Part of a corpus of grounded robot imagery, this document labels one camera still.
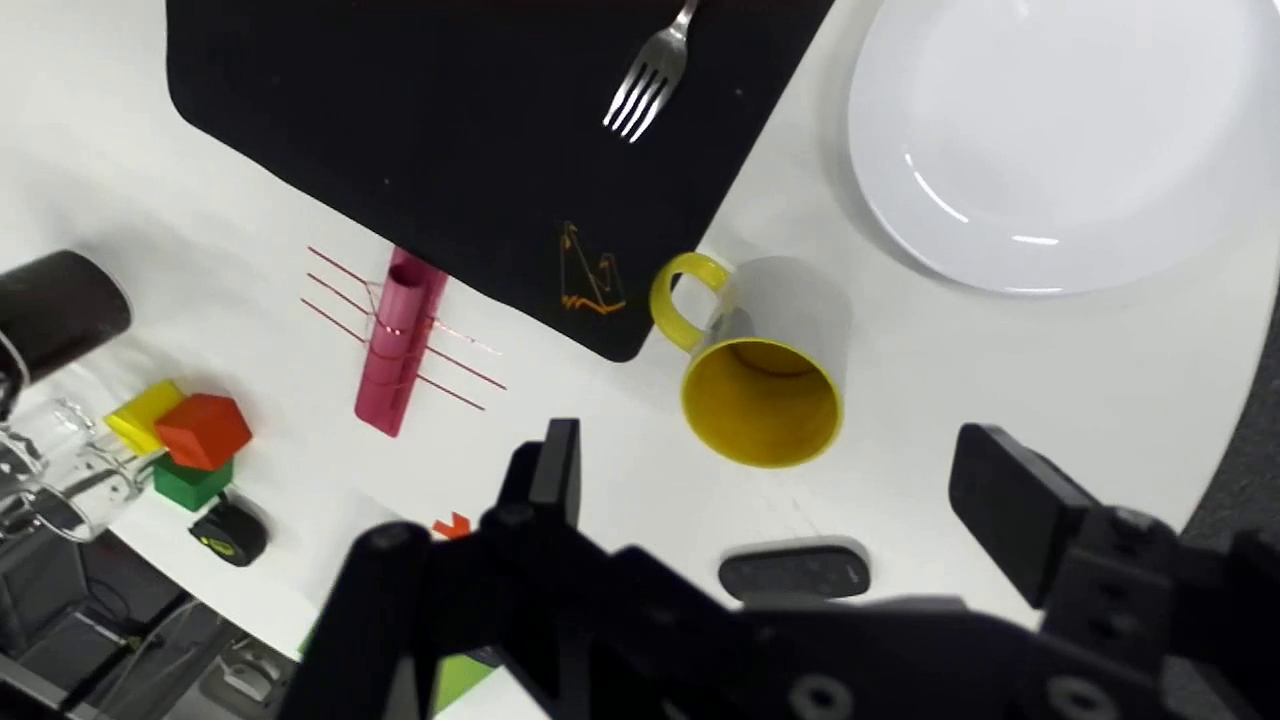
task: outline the green object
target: green object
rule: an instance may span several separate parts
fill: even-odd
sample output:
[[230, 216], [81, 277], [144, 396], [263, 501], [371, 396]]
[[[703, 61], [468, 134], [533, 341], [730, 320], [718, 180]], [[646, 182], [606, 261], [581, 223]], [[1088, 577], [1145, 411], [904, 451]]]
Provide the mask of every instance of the green object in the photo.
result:
[[468, 697], [490, 668], [473, 654], [448, 654], [436, 677], [432, 714]]
[[224, 492], [230, 483], [230, 462], [214, 468], [214, 471], [192, 471], [172, 462], [172, 455], [160, 455], [154, 468], [154, 492], [176, 501], [187, 513], [198, 513], [214, 492]]

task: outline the orange block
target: orange block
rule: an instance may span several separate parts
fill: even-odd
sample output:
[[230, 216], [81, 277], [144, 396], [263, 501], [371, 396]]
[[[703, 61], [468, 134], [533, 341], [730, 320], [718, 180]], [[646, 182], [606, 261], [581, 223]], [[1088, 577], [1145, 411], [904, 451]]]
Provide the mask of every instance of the orange block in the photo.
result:
[[252, 426], [230, 396], [195, 393], [154, 420], [154, 436], [172, 462], [214, 471], [252, 441]]

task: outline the mug handle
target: mug handle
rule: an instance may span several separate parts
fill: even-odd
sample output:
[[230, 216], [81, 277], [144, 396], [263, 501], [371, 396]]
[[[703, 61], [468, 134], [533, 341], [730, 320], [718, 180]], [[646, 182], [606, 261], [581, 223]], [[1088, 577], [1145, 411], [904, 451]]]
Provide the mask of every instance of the mug handle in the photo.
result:
[[675, 292], [675, 280], [680, 280], [680, 277], [700, 280], [700, 282], [725, 302], [730, 270], [726, 270], [718, 261], [703, 257], [703, 253], [683, 253], [683, 257], [668, 261], [668, 262], [657, 270], [652, 287], [646, 287], [646, 314], [652, 314], [652, 325], [657, 325], [675, 348], [694, 351], [694, 348], [708, 341], [708, 331], [694, 327], [694, 325], [675, 308], [673, 292]]

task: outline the yellow object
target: yellow object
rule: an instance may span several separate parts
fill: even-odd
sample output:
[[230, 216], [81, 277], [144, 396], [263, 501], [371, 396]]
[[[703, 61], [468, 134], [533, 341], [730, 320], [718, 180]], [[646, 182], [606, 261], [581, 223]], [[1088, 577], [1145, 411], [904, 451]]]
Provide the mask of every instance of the yellow object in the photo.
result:
[[109, 415], [109, 426], [128, 445], [135, 455], [160, 455], [162, 441], [154, 436], [154, 420], [169, 415], [184, 393], [162, 378], [133, 396]]
[[827, 368], [787, 341], [694, 327], [673, 302], [675, 277], [694, 277], [725, 302], [730, 270], [683, 253], [657, 270], [646, 292], [657, 327], [692, 354], [680, 387], [686, 426], [718, 455], [754, 468], [821, 455], [838, 432], [838, 393]]

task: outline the white surface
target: white surface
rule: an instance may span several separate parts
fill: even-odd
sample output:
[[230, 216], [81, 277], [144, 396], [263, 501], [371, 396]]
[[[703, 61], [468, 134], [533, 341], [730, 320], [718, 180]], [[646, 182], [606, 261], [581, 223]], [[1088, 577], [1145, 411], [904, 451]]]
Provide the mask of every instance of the white surface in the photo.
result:
[[852, 162], [929, 267], [992, 292], [1162, 270], [1280, 190], [1273, 0], [892, 0]]
[[[1025, 611], [943, 502], [961, 420], [994, 420], [1096, 495], [1182, 521], [1258, 354], [1280, 202], [1194, 262], [1123, 292], [1006, 300], [943, 282], [895, 257], [847, 190], [838, 108], [869, 6], [830, 6], [708, 231], [716, 257], [803, 261], [852, 302], [842, 436], [796, 471], [742, 471], [683, 426], [683, 354], [665, 341], [635, 363], [604, 363], [465, 282], [448, 287], [444, 320], [490, 351], [456, 335], [448, 348], [506, 393], [432, 363], [487, 411], [416, 393], [403, 436], [377, 436], [353, 420], [361, 348], [295, 295], [325, 300], [305, 280], [308, 243], [368, 277], [388, 243], [176, 120], [160, 5], [3, 0], [0, 257], [73, 243], [128, 287], [133, 341], [68, 382], [125, 396], [162, 371], [245, 398], [255, 445], [235, 492], [276, 544], [255, 569], [229, 569], [187, 541], [192, 517], [154, 495], [115, 533], [295, 654], [361, 527], [487, 507], [511, 446], [543, 436], [549, 415], [585, 420], [589, 536], [642, 544], [716, 595], [716, 560], [730, 548], [855, 536], [873, 552], [873, 599], [961, 591], [971, 608]], [[511, 704], [527, 709], [494, 678], [456, 714], [511, 714]]]

